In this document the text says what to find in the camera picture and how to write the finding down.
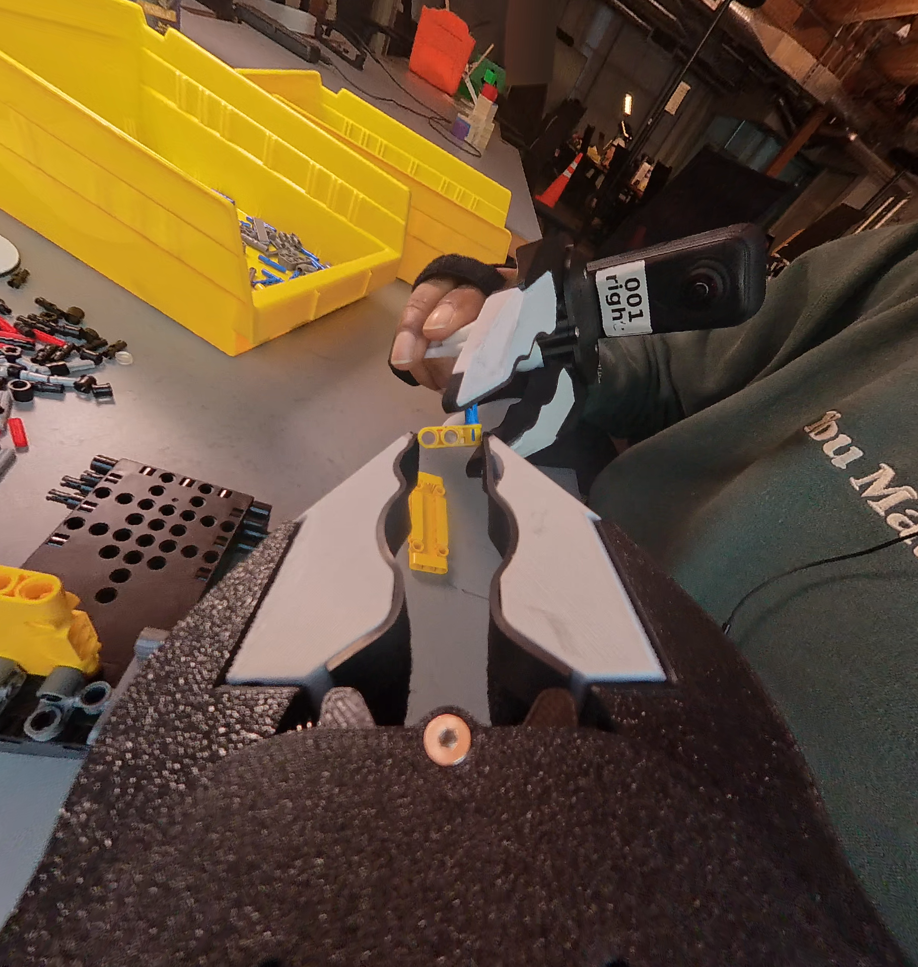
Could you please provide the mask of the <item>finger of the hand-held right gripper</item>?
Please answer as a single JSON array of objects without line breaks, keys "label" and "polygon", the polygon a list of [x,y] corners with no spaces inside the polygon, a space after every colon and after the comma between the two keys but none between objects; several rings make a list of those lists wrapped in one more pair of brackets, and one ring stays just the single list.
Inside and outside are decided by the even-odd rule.
[{"label": "finger of the hand-held right gripper", "polygon": [[579,412],[573,375],[562,365],[517,373],[496,399],[512,403],[492,436],[522,457],[553,445]]},{"label": "finger of the hand-held right gripper", "polygon": [[442,395],[446,413],[460,412],[509,384],[519,372],[544,365],[538,339],[557,325],[552,273],[526,288],[489,296],[476,320],[442,342],[442,357],[455,358],[452,380]]}]

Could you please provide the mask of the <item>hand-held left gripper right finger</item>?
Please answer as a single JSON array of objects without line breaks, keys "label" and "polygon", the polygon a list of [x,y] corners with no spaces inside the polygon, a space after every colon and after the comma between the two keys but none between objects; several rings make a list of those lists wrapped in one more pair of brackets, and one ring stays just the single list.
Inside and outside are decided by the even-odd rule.
[{"label": "hand-held left gripper right finger", "polygon": [[665,683],[599,515],[494,434],[483,484],[501,555],[489,586],[491,724],[523,723],[548,689],[570,695],[580,714],[595,685]]}]

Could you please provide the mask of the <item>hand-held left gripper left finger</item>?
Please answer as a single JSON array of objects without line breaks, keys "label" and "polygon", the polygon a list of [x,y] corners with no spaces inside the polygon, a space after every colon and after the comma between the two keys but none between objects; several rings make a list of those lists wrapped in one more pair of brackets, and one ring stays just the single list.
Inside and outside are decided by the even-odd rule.
[{"label": "hand-held left gripper left finger", "polygon": [[298,685],[315,713],[336,686],[375,721],[404,723],[411,676],[404,575],[407,496],[419,445],[407,433],[298,519],[226,675],[235,685]]}]

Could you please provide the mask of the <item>short yellow lego beam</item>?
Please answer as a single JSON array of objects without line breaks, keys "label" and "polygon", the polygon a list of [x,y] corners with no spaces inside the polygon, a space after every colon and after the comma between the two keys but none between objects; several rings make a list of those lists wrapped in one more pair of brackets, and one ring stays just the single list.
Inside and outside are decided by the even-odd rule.
[{"label": "short yellow lego beam", "polygon": [[481,444],[482,426],[476,423],[425,427],[417,432],[416,437],[426,450],[471,449]]}]

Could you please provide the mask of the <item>yellow lego panel piece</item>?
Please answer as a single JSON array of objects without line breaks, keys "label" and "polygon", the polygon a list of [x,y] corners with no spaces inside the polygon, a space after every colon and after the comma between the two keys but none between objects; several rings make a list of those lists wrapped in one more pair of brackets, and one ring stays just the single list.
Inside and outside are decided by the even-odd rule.
[{"label": "yellow lego panel piece", "polygon": [[408,511],[410,569],[425,574],[447,574],[449,534],[442,477],[420,471],[417,484],[408,497]]}]

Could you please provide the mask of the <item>black lego base block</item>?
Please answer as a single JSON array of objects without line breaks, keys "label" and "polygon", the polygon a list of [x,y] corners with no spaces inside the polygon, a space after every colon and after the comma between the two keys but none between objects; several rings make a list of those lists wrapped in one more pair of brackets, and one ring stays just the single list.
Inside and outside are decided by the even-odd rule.
[{"label": "black lego base block", "polygon": [[138,460],[96,455],[47,499],[67,514],[23,563],[79,599],[101,665],[69,706],[30,672],[0,710],[0,751],[83,758],[104,709],[203,594],[266,538],[271,505],[251,494]]}]

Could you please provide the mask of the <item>pile of small lego parts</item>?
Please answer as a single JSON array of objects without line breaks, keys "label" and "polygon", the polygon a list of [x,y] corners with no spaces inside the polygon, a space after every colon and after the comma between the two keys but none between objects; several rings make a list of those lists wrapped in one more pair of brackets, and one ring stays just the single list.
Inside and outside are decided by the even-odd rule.
[{"label": "pile of small lego parts", "polygon": [[0,294],[0,482],[29,452],[24,412],[45,398],[111,403],[114,389],[104,369],[134,363],[127,342],[87,326],[82,308],[43,297],[33,305],[19,314]]}]

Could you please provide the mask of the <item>person's right hand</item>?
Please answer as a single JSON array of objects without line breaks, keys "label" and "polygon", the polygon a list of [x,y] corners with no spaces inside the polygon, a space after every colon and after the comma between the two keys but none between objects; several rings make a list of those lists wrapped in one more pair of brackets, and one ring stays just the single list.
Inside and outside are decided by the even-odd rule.
[{"label": "person's right hand", "polygon": [[450,379],[452,358],[427,357],[431,342],[441,342],[476,320],[486,294],[448,278],[433,278],[411,292],[394,332],[389,364],[417,385],[443,393]]}]

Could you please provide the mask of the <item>orange traffic cone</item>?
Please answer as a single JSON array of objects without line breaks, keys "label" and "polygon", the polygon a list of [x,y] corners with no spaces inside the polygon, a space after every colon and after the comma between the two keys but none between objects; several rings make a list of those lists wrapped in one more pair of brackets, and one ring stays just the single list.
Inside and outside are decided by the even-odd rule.
[{"label": "orange traffic cone", "polygon": [[569,185],[570,180],[579,168],[585,156],[585,152],[578,152],[573,158],[573,161],[568,164],[561,174],[555,177],[555,179],[550,183],[549,187],[534,196],[534,201],[538,205],[545,206],[549,209],[554,208],[555,205],[561,200],[566,187]]}]

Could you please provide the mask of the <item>yellow storage bin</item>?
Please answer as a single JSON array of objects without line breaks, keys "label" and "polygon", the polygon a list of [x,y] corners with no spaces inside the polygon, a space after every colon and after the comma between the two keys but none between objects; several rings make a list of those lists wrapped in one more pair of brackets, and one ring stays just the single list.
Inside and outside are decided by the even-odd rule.
[{"label": "yellow storage bin", "polygon": [[138,4],[0,1],[0,51],[157,153],[161,96],[401,258],[405,187]]},{"label": "yellow storage bin", "polygon": [[238,72],[375,163],[409,190],[397,276],[413,284],[429,262],[459,254],[504,265],[511,192],[356,94],[304,70]]},{"label": "yellow storage bin", "polygon": [[[285,177],[161,96],[139,103],[161,153],[0,51],[0,208],[229,356],[395,278],[391,250]],[[252,290],[245,215],[331,268]]]}]

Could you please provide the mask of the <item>colourful brick model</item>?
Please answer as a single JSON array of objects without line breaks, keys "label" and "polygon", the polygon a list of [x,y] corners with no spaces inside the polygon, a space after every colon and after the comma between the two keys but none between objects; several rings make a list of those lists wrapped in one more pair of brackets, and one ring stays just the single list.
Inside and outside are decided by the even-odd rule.
[{"label": "colourful brick model", "polygon": [[478,65],[474,72],[464,78],[465,89],[474,94],[453,122],[450,134],[453,139],[465,142],[480,155],[485,153],[496,128],[499,94],[505,85],[505,71],[488,60]]}]

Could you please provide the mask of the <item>heap of grey blue pieces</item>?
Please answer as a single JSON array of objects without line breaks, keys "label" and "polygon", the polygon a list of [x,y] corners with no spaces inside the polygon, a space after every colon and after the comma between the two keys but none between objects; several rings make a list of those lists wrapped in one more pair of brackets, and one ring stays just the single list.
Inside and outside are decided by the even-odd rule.
[{"label": "heap of grey blue pieces", "polygon": [[302,244],[300,238],[267,222],[245,215],[238,222],[251,289],[263,290],[301,280],[331,268]]}]

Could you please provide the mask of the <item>orange plastic bin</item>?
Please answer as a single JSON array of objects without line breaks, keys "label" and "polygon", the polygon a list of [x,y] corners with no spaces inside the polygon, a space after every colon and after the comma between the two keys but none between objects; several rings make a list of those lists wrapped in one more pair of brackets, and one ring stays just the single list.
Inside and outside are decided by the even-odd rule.
[{"label": "orange plastic bin", "polygon": [[418,78],[453,96],[465,73],[475,40],[465,20],[450,8],[424,7],[409,56],[408,68]]}]

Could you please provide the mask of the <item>black power strip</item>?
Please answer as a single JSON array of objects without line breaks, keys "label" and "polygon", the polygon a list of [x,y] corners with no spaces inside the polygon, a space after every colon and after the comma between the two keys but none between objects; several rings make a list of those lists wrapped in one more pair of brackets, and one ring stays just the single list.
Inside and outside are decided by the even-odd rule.
[{"label": "black power strip", "polygon": [[332,58],[362,71],[368,59],[369,2],[235,1],[235,18],[302,60]]}]

